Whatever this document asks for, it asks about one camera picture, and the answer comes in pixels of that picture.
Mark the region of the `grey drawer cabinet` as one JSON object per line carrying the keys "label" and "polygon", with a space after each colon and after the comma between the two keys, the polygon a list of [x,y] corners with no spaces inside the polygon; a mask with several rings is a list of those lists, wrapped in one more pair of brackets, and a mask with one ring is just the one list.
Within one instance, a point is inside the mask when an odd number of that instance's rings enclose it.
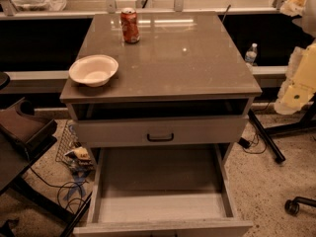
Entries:
{"label": "grey drawer cabinet", "polygon": [[[73,121],[248,116],[261,88],[215,13],[141,13],[138,28],[129,44],[119,16],[94,17],[77,60],[107,55],[118,71],[100,87],[67,80],[60,100]],[[184,145],[226,158],[234,143]]]}

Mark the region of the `black table leg base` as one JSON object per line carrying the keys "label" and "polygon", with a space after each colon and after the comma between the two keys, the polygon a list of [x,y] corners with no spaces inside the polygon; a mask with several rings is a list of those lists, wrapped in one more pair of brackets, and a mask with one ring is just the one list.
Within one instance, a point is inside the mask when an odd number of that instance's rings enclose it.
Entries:
{"label": "black table leg base", "polygon": [[285,161],[285,157],[278,149],[277,145],[273,141],[274,136],[278,135],[290,135],[298,132],[312,130],[316,128],[316,102],[310,106],[300,121],[285,125],[273,126],[264,128],[263,125],[257,119],[255,113],[250,110],[248,112],[250,122],[255,126],[255,129],[259,132],[259,135],[264,139],[264,142],[273,151],[276,162],[281,164]]}

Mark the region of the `clear plastic water bottle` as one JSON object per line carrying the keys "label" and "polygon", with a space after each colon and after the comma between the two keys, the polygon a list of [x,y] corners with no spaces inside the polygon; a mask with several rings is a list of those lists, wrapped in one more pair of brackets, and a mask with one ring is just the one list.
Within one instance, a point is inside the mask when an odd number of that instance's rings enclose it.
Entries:
{"label": "clear plastic water bottle", "polygon": [[258,54],[258,45],[256,43],[253,43],[250,46],[250,48],[246,51],[245,62],[248,65],[253,65],[257,57],[257,54]]}

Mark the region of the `black caster wheel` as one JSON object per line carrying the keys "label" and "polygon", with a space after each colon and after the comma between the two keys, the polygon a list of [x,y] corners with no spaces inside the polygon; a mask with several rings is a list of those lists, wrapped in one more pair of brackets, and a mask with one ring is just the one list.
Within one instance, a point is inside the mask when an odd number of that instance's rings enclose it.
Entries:
{"label": "black caster wheel", "polygon": [[295,197],[285,202],[284,209],[290,215],[297,215],[302,204],[316,207],[316,200],[307,197]]}

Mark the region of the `orange soda can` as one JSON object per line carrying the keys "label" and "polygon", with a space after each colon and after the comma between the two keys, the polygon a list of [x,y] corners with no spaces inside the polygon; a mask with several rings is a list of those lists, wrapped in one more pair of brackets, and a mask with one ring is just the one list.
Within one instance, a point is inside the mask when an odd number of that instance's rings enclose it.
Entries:
{"label": "orange soda can", "polygon": [[120,12],[120,23],[124,41],[137,43],[140,40],[140,35],[136,11],[133,8],[123,8]]}

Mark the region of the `white paper bowl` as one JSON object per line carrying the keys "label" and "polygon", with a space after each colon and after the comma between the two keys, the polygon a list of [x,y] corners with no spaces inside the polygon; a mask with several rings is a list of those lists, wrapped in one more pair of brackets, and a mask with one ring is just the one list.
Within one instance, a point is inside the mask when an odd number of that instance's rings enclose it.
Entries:
{"label": "white paper bowl", "polygon": [[118,71],[118,62],[107,55],[90,55],[75,61],[69,68],[69,77],[89,87],[105,85]]}

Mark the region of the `blue ribbon on floor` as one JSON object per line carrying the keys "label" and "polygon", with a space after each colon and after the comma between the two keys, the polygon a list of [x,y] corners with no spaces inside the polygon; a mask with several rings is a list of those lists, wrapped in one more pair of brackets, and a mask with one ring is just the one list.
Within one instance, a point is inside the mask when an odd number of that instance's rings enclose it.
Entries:
{"label": "blue ribbon on floor", "polygon": [[86,183],[86,178],[88,176],[89,172],[73,173],[73,182],[70,184],[68,192],[63,199],[70,200],[75,193],[79,194],[79,198],[83,198],[86,195],[84,184]]}

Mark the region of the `dark brown chair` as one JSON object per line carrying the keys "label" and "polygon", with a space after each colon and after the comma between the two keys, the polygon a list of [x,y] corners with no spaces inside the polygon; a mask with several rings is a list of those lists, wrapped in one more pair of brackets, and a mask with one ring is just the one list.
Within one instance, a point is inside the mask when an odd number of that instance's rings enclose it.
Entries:
{"label": "dark brown chair", "polygon": [[0,112],[0,188],[19,193],[62,221],[74,214],[35,191],[22,175],[56,142],[54,119],[37,117],[32,104],[21,99]]}

